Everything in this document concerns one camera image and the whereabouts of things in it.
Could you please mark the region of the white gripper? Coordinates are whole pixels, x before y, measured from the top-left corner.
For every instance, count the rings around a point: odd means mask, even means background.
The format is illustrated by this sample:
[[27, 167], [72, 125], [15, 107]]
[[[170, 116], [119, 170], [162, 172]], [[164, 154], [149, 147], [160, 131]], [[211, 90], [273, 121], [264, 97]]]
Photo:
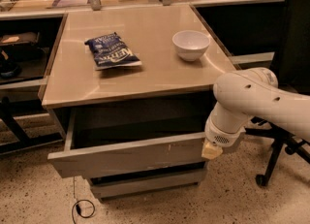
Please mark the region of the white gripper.
[[213, 160], [219, 157], [226, 148], [233, 147], [241, 134], [245, 132], [245, 123], [245, 117], [211, 114], [205, 123], [205, 140], [201, 157]]

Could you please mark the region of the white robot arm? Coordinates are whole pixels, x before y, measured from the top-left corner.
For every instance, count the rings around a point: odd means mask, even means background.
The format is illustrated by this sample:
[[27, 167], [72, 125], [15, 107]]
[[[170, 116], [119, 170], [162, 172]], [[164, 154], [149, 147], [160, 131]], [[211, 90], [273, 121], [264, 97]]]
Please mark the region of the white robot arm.
[[232, 146], [252, 117], [310, 141], [310, 97], [280, 89], [266, 68], [226, 73], [215, 81], [213, 94], [216, 104], [205, 123], [204, 159], [215, 159]]

